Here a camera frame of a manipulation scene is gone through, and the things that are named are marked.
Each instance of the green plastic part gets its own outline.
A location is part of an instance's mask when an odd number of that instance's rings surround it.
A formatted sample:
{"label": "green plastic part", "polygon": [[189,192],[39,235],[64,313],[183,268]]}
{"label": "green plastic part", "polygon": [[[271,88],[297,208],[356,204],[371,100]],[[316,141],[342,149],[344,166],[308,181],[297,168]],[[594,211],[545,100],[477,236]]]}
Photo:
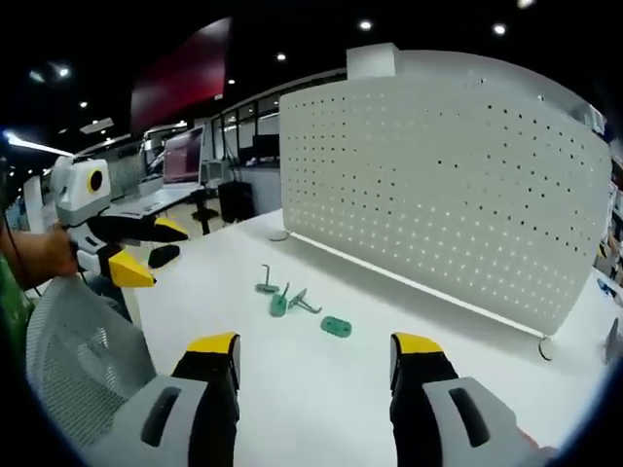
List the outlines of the green plastic part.
{"label": "green plastic part", "polygon": [[280,318],[285,314],[285,310],[287,310],[288,301],[281,297],[281,295],[273,295],[273,299],[271,300],[271,316],[275,318]]}
{"label": "green plastic part", "polygon": [[347,338],[352,332],[352,326],[343,319],[336,318],[335,316],[327,316],[320,323],[322,331],[337,336],[338,338]]}

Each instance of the human hand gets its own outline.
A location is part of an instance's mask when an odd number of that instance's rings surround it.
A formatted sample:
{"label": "human hand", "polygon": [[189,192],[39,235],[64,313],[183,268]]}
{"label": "human hand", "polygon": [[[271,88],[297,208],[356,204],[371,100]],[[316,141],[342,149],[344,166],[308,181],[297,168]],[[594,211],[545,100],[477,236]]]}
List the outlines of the human hand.
{"label": "human hand", "polygon": [[56,223],[45,233],[44,248],[44,258],[53,275],[73,275],[78,272],[71,238],[61,224]]}

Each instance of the white table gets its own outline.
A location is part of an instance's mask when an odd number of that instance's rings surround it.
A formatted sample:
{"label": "white table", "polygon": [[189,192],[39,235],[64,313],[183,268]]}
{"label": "white table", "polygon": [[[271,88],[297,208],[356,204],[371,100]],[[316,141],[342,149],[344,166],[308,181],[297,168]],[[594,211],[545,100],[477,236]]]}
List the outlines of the white table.
{"label": "white table", "polygon": [[[181,244],[181,257],[137,289],[143,330],[159,372],[170,373],[201,336],[241,334],[236,465],[395,465],[389,421],[389,339],[427,336],[462,376],[476,377],[544,446],[559,446],[588,410],[605,375],[602,343],[620,309],[592,271],[555,338],[551,363],[537,338],[449,304],[296,239],[270,242],[281,212]],[[320,315],[296,307],[269,316],[271,282],[308,287]],[[345,340],[320,330],[328,315],[352,324]]]}

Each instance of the ceiling light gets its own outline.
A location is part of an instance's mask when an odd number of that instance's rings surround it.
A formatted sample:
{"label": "ceiling light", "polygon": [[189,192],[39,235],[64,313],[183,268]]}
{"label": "ceiling light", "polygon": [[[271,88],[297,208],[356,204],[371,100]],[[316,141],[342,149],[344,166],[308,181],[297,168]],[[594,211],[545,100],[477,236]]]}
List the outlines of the ceiling light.
{"label": "ceiling light", "polygon": [[362,31],[369,31],[370,29],[372,29],[372,22],[368,19],[362,20],[359,23],[359,29],[361,29]]}
{"label": "ceiling light", "polygon": [[43,76],[41,75],[41,73],[39,73],[38,71],[32,70],[30,73],[28,73],[28,76],[30,77],[32,81],[36,81],[37,83],[46,82],[46,80],[43,79]]}
{"label": "ceiling light", "polygon": [[494,26],[494,33],[498,36],[503,36],[506,33],[506,26],[504,24],[496,24]]}
{"label": "ceiling light", "polygon": [[43,144],[31,143],[30,141],[24,141],[19,136],[14,134],[11,131],[4,131],[4,136],[7,138],[7,142],[12,146],[20,146],[22,148],[30,148],[30,149],[38,149],[39,151],[47,151],[49,153],[60,154],[62,156],[72,157],[73,154],[68,153],[66,151],[61,151],[59,149],[50,148],[48,146],[44,146]]}

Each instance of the pegboard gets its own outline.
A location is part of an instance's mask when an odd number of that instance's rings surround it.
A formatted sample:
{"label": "pegboard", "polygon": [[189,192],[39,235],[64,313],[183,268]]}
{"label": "pegboard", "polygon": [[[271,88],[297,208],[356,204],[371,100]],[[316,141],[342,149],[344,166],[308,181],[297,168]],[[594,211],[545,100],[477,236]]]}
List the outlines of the pegboard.
{"label": "pegboard", "polygon": [[552,335],[605,218],[606,144],[547,102],[449,78],[281,99],[287,230]]}

